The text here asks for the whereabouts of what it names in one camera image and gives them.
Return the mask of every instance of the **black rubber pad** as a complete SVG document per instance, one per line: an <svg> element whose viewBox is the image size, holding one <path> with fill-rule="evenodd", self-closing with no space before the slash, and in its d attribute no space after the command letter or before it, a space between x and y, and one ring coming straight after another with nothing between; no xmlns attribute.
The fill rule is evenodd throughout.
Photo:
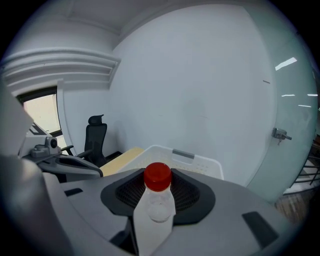
<svg viewBox="0 0 320 256"><path fill-rule="evenodd" d="M133 216L146 189L144 170L137 170L102 190L100 195L102 203L115 215ZM176 169L171 171L171 193L176 212L173 225L194 224L201 221L215 205L214 192L206 184Z"/></svg>

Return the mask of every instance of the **wooden desk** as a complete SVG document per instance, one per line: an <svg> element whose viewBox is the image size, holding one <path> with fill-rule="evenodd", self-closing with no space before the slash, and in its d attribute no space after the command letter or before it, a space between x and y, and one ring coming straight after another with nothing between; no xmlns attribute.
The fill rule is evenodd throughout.
<svg viewBox="0 0 320 256"><path fill-rule="evenodd" d="M143 151L145 150L140 147L131 148L122 155L106 163L104 166L101 166L100 169L103 176L115 174L119 169L129 163L136 156L140 155Z"/></svg>

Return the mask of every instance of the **black office chair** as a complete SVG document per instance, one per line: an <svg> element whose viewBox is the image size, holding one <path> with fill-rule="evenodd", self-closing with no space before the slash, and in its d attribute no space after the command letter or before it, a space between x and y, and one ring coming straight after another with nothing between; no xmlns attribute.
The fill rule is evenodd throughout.
<svg viewBox="0 0 320 256"><path fill-rule="evenodd" d="M84 159L98 167L107 163L105 156L102 154L102 146L107 132L107 124L102 123L102 116L104 115L91 116L88 120L89 125L87 125L85 130L84 151L91 151L91 153L86 155Z"/></svg>

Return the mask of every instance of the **white wall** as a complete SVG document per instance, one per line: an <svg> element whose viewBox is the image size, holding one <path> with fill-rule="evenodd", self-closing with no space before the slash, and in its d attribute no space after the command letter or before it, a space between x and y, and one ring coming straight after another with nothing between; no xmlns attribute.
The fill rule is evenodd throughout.
<svg viewBox="0 0 320 256"><path fill-rule="evenodd" d="M86 127L91 116L104 115L108 125L102 152L108 156L118 150L116 133L111 118L111 95L100 82L68 81L61 83L67 129L77 154L85 149Z"/></svg>
<svg viewBox="0 0 320 256"><path fill-rule="evenodd" d="M269 146L276 110L270 62L242 7L167 13L113 54L122 58L110 87L122 151L176 148L216 159L226 180L248 184Z"/></svg>

